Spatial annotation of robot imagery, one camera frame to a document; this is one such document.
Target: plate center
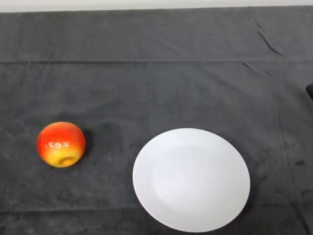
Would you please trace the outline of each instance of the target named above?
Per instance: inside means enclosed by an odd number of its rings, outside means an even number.
[[[159,200],[174,211],[201,214],[215,199],[219,185],[214,175],[216,157],[207,149],[180,146],[158,157],[153,172],[154,190]]]

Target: plate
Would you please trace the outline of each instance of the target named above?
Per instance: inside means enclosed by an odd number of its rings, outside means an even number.
[[[250,191],[248,168],[226,140],[199,129],[176,129],[149,141],[134,164],[144,209],[185,232],[208,232],[237,217]]]

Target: gray fabric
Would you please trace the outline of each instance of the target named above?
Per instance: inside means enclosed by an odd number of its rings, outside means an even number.
[[[311,235],[313,7],[0,15],[0,234],[180,235],[141,207],[135,158],[200,128],[251,177],[241,215],[212,235]],[[52,168],[36,138],[80,126],[87,153]]]

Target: red apple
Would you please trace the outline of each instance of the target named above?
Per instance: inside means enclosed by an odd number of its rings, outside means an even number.
[[[55,122],[38,135],[37,150],[49,165],[67,167],[76,163],[85,151],[83,132],[69,122]]]

